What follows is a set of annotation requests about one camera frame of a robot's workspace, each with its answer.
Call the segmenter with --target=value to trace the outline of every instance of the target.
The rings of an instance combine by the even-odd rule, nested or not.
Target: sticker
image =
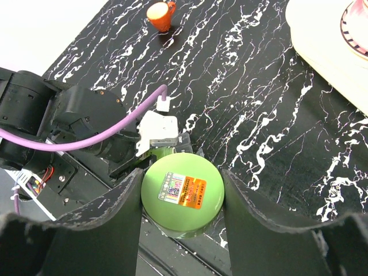
[[[205,180],[168,172],[162,183],[159,200],[200,209],[206,185]]]

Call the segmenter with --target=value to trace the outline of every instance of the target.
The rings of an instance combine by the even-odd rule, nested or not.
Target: marble tabletop
[[[285,1],[110,0],[45,76],[109,89],[132,110],[167,84],[195,150],[272,201],[316,220],[365,212],[368,118],[293,49]],[[220,215],[207,235],[226,247]]]

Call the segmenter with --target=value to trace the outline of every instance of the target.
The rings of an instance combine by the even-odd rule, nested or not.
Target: white background
[[[42,75],[107,0],[0,0],[0,67]]]

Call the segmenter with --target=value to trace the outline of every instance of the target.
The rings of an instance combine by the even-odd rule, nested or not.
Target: orange cup
[[[171,16],[174,14],[176,4],[174,2],[158,2],[147,10],[147,18],[160,32],[166,32],[171,26]]]

